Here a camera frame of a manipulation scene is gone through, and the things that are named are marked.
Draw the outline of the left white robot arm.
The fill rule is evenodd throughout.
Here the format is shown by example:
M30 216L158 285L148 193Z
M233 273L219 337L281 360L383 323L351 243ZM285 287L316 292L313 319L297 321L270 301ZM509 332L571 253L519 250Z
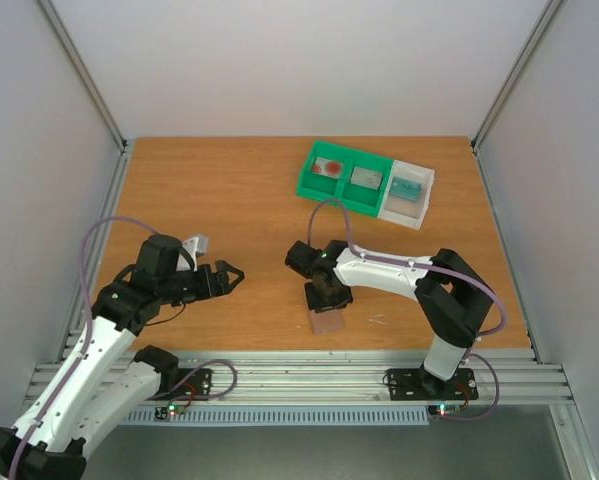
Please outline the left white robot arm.
M200 264L207 239L185 242L153 234L134 263L86 304L77 343L30 408L11 427L0 427L4 479L79 479L100 442L144 401L166 400L167 414L213 398L210 363L182 371L174 354L139 350L103 393L104 377L162 306L187 305L230 294L245 274L225 261Z

